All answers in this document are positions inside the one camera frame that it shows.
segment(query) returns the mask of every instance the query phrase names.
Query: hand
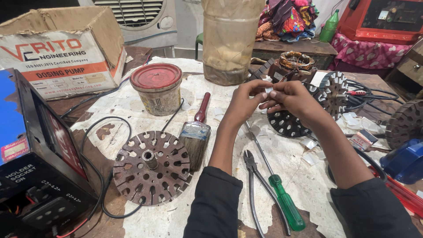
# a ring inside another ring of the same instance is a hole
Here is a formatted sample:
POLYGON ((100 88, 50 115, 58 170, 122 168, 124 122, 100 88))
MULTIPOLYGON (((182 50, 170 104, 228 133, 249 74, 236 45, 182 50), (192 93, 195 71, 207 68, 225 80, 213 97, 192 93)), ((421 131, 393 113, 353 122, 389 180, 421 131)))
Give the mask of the hand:
POLYGON ((272 99, 260 105, 260 109, 270 108, 268 113, 288 110, 307 128, 314 121, 329 116, 300 81, 276 83, 269 95, 272 99))
POLYGON ((231 103, 222 122, 230 123, 234 127, 241 127, 251 117, 257 106, 266 100, 267 93, 264 92, 264 89, 271 86, 271 82, 259 79, 239 85, 233 92, 231 103))

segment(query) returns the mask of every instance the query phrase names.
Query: air cooler grille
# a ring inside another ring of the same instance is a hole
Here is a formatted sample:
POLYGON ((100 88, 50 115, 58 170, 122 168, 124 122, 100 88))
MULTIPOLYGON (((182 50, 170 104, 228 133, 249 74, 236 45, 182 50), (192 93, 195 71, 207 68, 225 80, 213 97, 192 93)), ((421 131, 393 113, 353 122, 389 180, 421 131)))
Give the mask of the air cooler grille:
POLYGON ((94 4, 111 7, 119 24, 140 27, 157 17, 163 0, 95 0, 94 4))

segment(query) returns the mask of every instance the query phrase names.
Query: pliers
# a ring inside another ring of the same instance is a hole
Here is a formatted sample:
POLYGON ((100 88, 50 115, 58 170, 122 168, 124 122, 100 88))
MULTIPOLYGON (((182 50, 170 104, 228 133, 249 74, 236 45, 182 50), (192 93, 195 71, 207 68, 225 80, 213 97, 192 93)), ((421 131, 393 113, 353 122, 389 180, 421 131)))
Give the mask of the pliers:
POLYGON ((250 205, 251 205, 251 211, 253 212, 253 218, 254 223, 257 226, 257 230, 260 233, 261 238, 265 238, 263 231, 261 230, 260 224, 258 222, 257 213, 255 212, 255 205, 254 205, 254 174, 258 177, 261 184, 266 188, 267 192, 272 197, 273 201, 277 204, 277 209, 279 210, 279 213, 281 217, 283 218, 283 223, 285 225, 286 234, 288 236, 291 235, 291 229, 289 229, 288 221, 286 220, 286 216, 282 211, 282 207, 280 206, 277 197, 273 190, 270 188, 270 186, 267 184, 266 180, 263 178, 263 176, 260 174, 260 172, 257 170, 257 164, 254 161, 254 156, 249 150, 244 150, 244 162, 247 165, 248 174, 249 174, 249 184, 250 184, 250 205))

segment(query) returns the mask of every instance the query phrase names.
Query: copper winding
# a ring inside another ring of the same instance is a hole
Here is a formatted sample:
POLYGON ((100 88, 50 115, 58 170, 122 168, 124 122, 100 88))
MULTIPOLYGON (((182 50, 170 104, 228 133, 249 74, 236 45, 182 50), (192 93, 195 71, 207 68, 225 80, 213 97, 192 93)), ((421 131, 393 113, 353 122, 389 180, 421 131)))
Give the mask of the copper winding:
POLYGON ((311 70, 314 60, 301 52, 287 51, 283 52, 279 57, 279 64, 288 69, 305 69, 311 70))

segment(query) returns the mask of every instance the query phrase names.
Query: paint brush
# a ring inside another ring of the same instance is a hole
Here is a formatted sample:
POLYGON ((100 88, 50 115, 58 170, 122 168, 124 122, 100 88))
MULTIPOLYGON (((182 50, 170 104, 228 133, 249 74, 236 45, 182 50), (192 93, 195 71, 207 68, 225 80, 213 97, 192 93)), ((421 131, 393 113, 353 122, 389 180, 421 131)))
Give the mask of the paint brush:
POLYGON ((196 172, 203 163, 209 141, 210 126, 204 124, 206 109, 209 103, 210 93, 204 94, 201 107, 195 115, 193 122, 186 122, 179 135, 179 141, 184 143, 190 156, 190 172, 196 172))

